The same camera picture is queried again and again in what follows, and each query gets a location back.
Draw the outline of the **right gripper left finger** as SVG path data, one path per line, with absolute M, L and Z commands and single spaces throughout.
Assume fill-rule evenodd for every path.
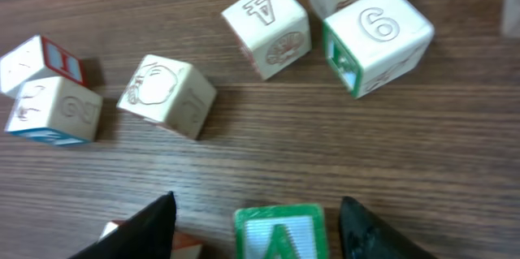
M 70 259 L 170 259 L 176 210 L 168 192 Z

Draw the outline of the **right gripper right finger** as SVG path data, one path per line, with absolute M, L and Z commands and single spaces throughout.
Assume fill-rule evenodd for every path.
M 351 196 L 342 198 L 338 225 L 344 259 L 437 259 Z

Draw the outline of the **green V letter block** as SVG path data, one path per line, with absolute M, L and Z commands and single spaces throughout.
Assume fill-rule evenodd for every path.
M 234 213 L 237 259 L 329 259 L 323 208 L 272 205 Z

